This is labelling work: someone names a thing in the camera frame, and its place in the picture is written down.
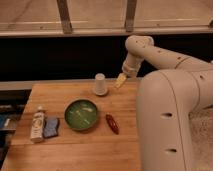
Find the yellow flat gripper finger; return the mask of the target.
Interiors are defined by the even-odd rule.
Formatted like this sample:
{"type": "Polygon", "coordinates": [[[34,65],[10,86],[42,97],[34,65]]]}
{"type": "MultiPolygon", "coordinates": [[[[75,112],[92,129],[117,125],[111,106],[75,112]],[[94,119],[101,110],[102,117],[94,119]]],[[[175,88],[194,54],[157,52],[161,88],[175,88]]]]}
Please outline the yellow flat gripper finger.
{"type": "Polygon", "coordinates": [[[124,73],[120,73],[116,79],[115,87],[120,88],[126,81],[127,76],[124,73]]]}

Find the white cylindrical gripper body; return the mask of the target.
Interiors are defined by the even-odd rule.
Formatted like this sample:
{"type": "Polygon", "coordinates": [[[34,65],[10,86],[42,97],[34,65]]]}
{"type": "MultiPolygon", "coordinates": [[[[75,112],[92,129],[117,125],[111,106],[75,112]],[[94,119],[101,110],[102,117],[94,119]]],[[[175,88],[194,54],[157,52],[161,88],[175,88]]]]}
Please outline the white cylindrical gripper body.
{"type": "Polygon", "coordinates": [[[122,65],[122,72],[127,76],[127,77],[136,77],[138,71],[135,68],[130,67],[126,63],[122,65]]]}

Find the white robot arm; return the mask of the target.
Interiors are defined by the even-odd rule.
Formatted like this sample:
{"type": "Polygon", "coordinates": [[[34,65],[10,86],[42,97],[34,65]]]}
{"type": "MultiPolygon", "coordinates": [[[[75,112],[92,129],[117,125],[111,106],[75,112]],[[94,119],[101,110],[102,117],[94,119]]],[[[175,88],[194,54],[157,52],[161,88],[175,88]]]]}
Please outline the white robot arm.
{"type": "Polygon", "coordinates": [[[196,171],[189,113],[213,106],[213,64],[157,47],[150,36],[132,35],[125,47],[118,87],[142,62],[156,68],[141,79],[136,98],[142,171],[196,171]]]}

